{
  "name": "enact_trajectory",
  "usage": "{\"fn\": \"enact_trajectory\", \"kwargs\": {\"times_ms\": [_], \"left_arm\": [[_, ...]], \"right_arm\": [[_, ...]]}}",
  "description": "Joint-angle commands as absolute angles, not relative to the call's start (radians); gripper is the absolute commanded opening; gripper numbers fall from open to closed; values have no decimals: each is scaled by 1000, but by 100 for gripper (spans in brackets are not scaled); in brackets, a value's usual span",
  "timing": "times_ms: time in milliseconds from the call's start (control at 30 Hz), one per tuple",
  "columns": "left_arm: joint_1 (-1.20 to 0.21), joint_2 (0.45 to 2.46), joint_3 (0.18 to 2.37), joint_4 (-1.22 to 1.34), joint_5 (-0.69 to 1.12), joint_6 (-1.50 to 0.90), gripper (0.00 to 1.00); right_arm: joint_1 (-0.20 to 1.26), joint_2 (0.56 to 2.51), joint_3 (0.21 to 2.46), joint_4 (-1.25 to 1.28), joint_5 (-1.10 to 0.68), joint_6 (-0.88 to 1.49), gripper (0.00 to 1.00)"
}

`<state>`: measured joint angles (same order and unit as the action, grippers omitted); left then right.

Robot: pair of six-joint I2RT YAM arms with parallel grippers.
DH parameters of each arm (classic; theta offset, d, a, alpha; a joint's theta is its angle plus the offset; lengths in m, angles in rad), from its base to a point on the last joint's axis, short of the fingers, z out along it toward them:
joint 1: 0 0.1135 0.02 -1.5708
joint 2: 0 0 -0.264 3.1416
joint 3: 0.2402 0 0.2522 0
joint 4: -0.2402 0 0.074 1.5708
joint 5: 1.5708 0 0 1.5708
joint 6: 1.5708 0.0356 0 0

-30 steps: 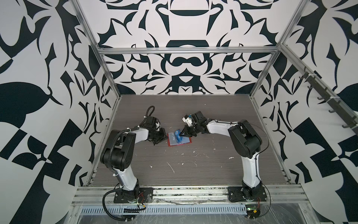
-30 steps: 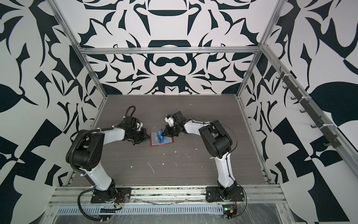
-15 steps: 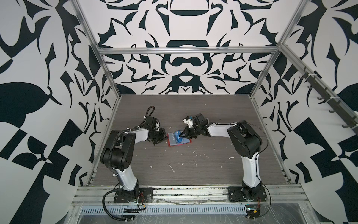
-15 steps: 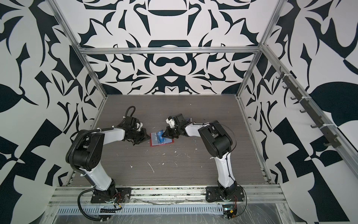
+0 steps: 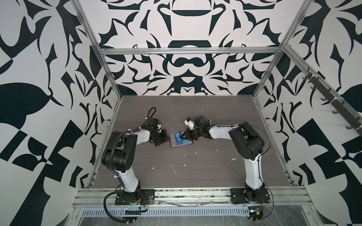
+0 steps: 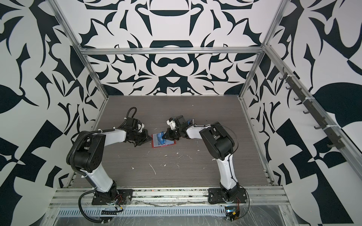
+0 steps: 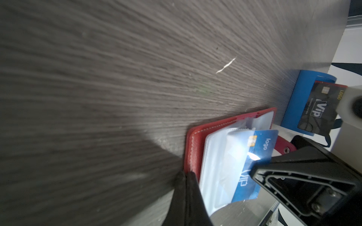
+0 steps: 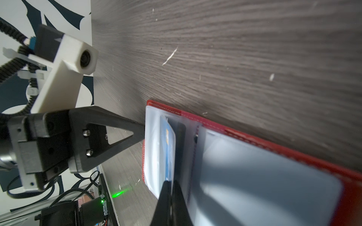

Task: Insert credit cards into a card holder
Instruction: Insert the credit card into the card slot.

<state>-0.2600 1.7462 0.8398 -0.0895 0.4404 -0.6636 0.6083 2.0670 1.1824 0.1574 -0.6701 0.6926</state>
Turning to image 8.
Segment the red leather card holder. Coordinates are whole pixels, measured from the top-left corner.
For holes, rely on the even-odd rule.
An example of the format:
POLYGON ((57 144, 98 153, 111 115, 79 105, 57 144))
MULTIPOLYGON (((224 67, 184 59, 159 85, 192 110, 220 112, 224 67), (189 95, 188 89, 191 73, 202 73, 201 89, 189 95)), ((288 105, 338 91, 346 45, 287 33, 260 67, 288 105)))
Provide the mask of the red leather card holder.
POLYGON ((142 177, 157 199, 162 115, 193 226, 361 225, 361 173, 149 100, 142 177))

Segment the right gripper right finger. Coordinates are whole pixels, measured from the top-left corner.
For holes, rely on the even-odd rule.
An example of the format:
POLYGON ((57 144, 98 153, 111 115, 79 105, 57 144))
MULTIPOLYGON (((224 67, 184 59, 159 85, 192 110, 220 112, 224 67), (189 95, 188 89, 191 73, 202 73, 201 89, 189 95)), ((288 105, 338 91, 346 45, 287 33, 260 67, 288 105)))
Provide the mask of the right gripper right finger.
POLYGON ((178 181, 173 183, 171 194, 171 225, 193 226, 183 192, 178 181))

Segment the light blue card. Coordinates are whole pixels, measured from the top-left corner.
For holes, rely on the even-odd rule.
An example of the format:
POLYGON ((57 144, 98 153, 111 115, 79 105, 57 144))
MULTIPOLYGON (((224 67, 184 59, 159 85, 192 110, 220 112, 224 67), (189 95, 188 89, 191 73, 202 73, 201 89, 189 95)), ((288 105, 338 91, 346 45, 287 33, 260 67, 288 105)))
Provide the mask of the light blue card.
POLYGON ((175 132, 170 125, 168 118, 160 116, 160 151, 159 151, 159 173, 163 183, 168 181, 173 188, 175 168, 175 132))

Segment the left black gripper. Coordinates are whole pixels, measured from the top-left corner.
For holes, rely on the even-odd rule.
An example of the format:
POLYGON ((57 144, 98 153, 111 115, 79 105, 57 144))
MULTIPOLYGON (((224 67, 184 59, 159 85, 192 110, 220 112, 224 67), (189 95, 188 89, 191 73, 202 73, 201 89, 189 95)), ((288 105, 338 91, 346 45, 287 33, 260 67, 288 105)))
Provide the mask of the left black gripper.
POLYGON ((88 172, 144 138, 145 125, 98 106, 16 116, 1 126, 1 170, 18 169, 26 192, 43 192, 68 167, 88 172), (107 127, 132 135, 109 144, 107 127))

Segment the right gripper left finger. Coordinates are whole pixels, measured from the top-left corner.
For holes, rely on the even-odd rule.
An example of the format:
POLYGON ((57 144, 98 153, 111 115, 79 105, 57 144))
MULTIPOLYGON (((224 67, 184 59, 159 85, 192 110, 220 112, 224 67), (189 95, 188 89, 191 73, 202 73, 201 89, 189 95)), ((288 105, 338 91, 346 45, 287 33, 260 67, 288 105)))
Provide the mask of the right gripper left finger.
POLYGON ((171 220, 171 182, 163 183, 150 226, 169 226, 171 220))

